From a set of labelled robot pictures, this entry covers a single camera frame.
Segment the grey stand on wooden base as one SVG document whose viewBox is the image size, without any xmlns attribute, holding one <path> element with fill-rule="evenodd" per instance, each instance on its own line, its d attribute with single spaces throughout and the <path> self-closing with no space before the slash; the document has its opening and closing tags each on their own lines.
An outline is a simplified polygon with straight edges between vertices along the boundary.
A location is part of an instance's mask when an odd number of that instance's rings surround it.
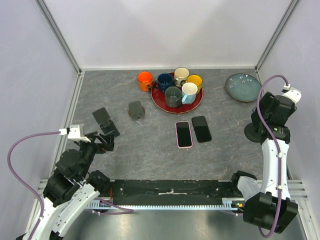
<svg viewBox="0 0 320 240">
<path fill-rule="evenodd" d="M 145 108 L 142 106 L 139 100 L 130 102 L 128 104 L 128 115 L 133 121 L 146 116 Z"/>
</svg>

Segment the black round-base phone stand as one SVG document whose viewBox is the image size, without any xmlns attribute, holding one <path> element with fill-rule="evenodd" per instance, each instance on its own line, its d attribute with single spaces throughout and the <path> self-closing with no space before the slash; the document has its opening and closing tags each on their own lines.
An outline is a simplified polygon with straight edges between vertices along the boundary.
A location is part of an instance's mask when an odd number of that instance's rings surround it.
<svg viewBox="0 0 320 240">
<path fill-rule="evenodd" d="M 265 133 L 265 126 L 259 117 L 257 108 L 255 108 L 252 110 L 251 123 L 244 128 L 244 134 L 251 142 L 262 144 Z"/>
</svg>

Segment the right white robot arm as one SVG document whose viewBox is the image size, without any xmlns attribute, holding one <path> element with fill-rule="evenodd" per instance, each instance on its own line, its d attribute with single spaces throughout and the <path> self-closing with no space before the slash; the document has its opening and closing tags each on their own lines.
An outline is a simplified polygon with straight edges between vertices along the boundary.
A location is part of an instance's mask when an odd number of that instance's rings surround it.
<svg viewBox="0 0 320 240">
<path fill-rule="evenodd" d="M 287 184 L 287 153 L 291 140 L 286 127 L 297 110 L 301 93 L 296 89 L 281 95 L 267 92 L 251 115 L 245 136 L 260 143 L 263 177 L 235 172 L 230 181 L 218 180 L 124 180 L 110 182 L 102 194 L 119 206 L 160 209 L 215 209 L 223 199 L 239 198 L 230 209 L 241 213 L 246 223 L 280 234 L 298 213 Z"/>
</svg>

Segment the yellow mug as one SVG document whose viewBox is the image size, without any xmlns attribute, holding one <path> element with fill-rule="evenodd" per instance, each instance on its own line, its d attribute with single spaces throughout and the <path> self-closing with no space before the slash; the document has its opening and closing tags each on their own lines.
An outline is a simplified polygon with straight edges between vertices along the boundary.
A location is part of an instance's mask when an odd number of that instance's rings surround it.
<svg viewBox="0 0 320 240">
<path fill-rule="evenodd" d="M 197 86 L 197 92 L 196 94 L 199 94 L 202 88 L 202 84 L 203 84 L 203 79 L 201 76 L 193 74 L 188 76 L 188 78 L 186 79 L 186 81 L 188 83 L 193 83 Z"/>
</svg>

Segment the grey glass mug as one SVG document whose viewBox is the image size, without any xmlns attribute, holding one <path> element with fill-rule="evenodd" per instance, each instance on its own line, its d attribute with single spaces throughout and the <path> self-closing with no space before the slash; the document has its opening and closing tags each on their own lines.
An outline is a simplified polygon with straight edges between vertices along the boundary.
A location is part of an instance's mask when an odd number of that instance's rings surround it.
<svg viewBox="0 0 320 240">
<path fill-rule="evenodd" d="M 182 105 L 182 91 L 176 87 L 171 86 L 166 89 L 165 103 L 170 108 L 179 108 Z"/>
</svg>

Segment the black phone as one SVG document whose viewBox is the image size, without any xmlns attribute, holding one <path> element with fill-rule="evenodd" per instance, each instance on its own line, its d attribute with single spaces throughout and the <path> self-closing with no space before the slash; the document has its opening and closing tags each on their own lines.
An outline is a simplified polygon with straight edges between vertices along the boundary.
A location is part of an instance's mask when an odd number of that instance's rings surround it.
<svg viewBox="0 0 320 240">
<path fill-rule="evenodd" d="M 191 122 L 198 143 L 206 143 L 212 140 L 207 120 L 203 115 L 193 117 Z"/>
</svg>

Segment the red round tray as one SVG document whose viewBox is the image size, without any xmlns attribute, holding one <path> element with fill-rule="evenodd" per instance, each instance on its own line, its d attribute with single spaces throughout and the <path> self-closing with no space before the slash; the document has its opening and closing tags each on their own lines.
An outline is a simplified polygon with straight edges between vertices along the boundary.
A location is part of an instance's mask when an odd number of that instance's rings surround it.
<svg viewBox="0 0 320 240">
<path fill-rule="evenodd" d="M 152 83 L 150 93 L 155 105 L 171 114 L 188 113 L 203 99 L 203 91 L 195 83 L 183 80 L 178 87 L 170 73 L 161 73 Z"/>
</svg>

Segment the dark blue mug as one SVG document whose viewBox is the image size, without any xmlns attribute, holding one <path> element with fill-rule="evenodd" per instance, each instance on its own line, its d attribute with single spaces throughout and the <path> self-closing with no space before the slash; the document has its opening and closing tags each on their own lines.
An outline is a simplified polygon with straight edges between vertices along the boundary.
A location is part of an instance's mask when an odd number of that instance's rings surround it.
<svg viewBox="0 0 320 240">
<path fill-rule="evenodd" d="M 164 93 L 167 88 L 173 86 L 173 77 L 169 73 L 161 73 L 157 80 L 153 82 L 152 87 Z"/>
</svg>

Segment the blue ceramic plate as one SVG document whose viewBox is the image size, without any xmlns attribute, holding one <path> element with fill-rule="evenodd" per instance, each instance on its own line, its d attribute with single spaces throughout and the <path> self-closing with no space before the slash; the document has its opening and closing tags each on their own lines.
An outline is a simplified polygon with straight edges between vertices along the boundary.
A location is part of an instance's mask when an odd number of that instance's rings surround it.
<svg viewBox="0 0 320 240">
<path fill-rule="evenodd" d="M 247 73 L 236 73 L 227 78 L 224 87 L 233 99 L 251 103 L 257 100 L 262 85 Z"/>
</svg>

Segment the light blue white mug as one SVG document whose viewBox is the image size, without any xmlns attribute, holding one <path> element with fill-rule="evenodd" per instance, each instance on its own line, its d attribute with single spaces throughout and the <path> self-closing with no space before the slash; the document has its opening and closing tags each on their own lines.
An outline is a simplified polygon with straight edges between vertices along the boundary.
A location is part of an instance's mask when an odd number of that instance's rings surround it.
<svg viewBox="0 0 320 240">
<path fill-rule="evenodd" d="M 192 82 L 186 82 L 182 86 L 181 92 L 182 92 L 182 100 L 181 100 L 182 104 L 190 105 L 196 99 L 198 87 Z"/>
</svg>

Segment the white speckled mug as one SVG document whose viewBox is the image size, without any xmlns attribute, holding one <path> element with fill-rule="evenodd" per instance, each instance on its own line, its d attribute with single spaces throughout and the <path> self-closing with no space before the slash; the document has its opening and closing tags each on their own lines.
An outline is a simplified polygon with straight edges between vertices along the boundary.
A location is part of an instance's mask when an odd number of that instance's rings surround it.
<svg viewBox="0 0 320 240">
<path fill-rule="evenodd" d="M 174 76 L 173 76 L 173 80 L 174 80 L 174 85 L 178 88 L 180 88 L 181 82 L 182 81 L 186 81 L 186 79 L 189 77 L 190 72 L 187 68 L 185 67 L 179 67 L 174 71 Z"/>
</svg>

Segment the orange mug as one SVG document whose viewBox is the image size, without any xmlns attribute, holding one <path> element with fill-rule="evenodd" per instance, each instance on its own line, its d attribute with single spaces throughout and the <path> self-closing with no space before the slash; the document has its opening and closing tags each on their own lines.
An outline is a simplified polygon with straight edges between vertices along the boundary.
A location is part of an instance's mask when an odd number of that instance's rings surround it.
<svg viewBox="0 0 320 240">
<path fill-rule="evenodd" d="M 148 71 L 142 71 L 137 75 L 137 81 L 140 90 L 148 92 L 153 85 L 153 75 Z"/>
</svg>

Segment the black folding phone stand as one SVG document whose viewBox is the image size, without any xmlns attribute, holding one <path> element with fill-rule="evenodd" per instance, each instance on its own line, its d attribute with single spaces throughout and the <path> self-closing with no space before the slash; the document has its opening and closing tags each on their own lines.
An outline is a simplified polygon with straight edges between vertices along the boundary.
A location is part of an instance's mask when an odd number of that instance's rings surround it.
<svg viewBox="0 0 320 240">
<path fill-rule="evenodd" d="M 114 122 L 111 120 L 111 117 L 105 107 L 102 107 L 92 113 L 95 121 L 100 126 L 100 129 L 104 135 L 115 134 L 115 138 L 120 135 L 120 132 L 116 128 Z"/>
</svg>

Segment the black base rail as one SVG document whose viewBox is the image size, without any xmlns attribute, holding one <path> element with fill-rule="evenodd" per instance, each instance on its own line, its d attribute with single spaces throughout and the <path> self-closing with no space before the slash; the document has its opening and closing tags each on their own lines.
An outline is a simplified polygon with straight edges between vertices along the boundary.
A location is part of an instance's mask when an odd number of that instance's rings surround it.
<svg viewBox="0 0 320 240">
<path fill-rule="evenodd" d="M 111 198 L 118 206 L 221 205 L 223 198 L 243 197 L 230 181 L 186 179 L 117 179 L 99 196 Z"/>
</svg>

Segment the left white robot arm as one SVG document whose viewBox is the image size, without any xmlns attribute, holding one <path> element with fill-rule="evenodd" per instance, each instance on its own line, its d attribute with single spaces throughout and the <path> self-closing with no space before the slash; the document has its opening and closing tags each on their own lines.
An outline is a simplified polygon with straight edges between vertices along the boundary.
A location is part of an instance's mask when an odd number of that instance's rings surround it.
<svg viewBox="0 0 320 240">
<path fill-rule="evenodd" d="M 38 218 L 20 240 L 61 240 L 75 219 L 96 197 L 110 191 L 110 179 L 101 171 L 88 172 L 95 155 L 114 149 L 116 133 L 92 132 L 83 135 L 79 126 L 52 132 L 66 135 L 79 149 L 66 150 L 55 165 L 42 194 L 38 194 L 17 173 L 14 176 L 40 203 Z"/>
</svg>

